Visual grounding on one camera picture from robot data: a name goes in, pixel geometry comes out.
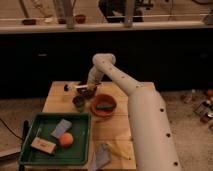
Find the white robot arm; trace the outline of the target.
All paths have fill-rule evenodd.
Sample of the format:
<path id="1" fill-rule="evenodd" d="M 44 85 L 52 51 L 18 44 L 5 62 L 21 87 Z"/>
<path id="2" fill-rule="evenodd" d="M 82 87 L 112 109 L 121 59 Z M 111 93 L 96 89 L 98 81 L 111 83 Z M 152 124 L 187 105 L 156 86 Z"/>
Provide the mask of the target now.
<path id="1" fill-rule="evenodd" d="M 88 83 L 99 83 L 107 75 L 128 97 L 136 170 L 182 171 L 160 93 L 115 67 L 111 53 L 95 54 L 92 62 Z"/>

